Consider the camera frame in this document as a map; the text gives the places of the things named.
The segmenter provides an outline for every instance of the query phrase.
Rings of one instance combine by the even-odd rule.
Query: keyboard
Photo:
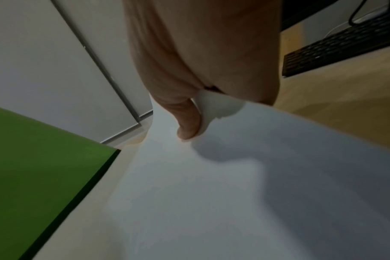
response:
[[[390,12],[285,55],[282,75],[293,76],[387,46]]]

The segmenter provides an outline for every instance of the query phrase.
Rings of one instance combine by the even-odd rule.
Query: green surface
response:
[[[18,259],[114,152],[0,109],[0,260]]]

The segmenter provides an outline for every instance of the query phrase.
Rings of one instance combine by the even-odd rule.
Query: green folder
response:
[[[118,153],[0,108],[0,260],[32,259]]]

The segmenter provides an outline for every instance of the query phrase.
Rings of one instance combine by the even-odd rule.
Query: cabinet door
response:
[[[122,0],[56,0],[139,116],[152,110],[129,53]]]
[[[0,107],[98,142],[137,124],[49,0],[0,1]]]

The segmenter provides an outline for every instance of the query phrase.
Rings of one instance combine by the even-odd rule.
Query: wooden table surface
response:
[[[390,47],[281,79],[275,107],[390,148]]]

